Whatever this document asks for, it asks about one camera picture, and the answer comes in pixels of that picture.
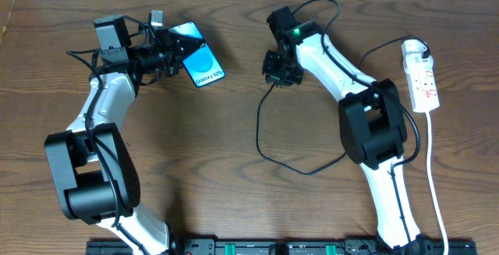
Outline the blue Galaxy smartphone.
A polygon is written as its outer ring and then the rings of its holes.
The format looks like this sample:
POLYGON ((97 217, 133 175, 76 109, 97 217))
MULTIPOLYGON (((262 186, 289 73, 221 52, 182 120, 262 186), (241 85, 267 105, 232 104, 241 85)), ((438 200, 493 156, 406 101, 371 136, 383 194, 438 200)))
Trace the blue Galaxy smartphone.
MULTIPOLYGON (((180 34, 204 39, 194 22, 184 23, 169 29, 180 34)), ((204 41, 205 43, 199 50, 182 61, 184 69, 197 88, 205 87, 225 78, 225 71, 205 39, 204 41)))

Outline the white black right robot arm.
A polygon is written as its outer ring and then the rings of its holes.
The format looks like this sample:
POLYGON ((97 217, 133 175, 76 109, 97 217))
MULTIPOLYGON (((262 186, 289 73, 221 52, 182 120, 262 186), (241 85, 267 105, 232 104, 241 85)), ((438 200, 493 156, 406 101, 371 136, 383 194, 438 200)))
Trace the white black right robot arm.
POLYGON ((412 216, 402 166, 405 125, 414 120, 389 79, 378 81, 356 68, 314 21, 300 23, 289 7, 267 18, 277 51, 267 51, 262 73, 273 87, 301 84, 312 73, 338 103, 345 153, 363 170, 377 213, 379 253, 424 254, 412 216))

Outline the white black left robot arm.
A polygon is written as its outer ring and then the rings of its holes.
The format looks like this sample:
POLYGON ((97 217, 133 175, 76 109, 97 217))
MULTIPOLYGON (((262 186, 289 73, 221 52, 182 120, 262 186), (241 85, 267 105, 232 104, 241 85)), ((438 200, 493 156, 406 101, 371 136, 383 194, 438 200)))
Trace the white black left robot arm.
POLYGON ((142 203, 140 181, 121 135, 129 106, 144 85, 143 77, 158 81, 185 69, 197 87, 199 73, 209 81, 225 73, 197 25, 167 28, 154 10, 138 22, 143 40, 133 44, 129 17, 96 19, 99 47, 90 51, 90 93, 76 119, 44 142, 51 176, 62 213, 114 233, 124 254, 182 254, 184 245, 166 222, 142 203))

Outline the white power strip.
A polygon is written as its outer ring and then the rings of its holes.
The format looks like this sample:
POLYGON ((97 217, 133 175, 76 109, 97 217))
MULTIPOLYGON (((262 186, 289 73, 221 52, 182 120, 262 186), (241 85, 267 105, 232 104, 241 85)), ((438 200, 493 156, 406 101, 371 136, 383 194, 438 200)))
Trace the white power strip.
POLYGON ((423 59, 426 43, 408 39, 402 43, 402 67, 406 73, 412 110, 416 113, 431 112, 440 107, 434 77, 434 59, 423 59))

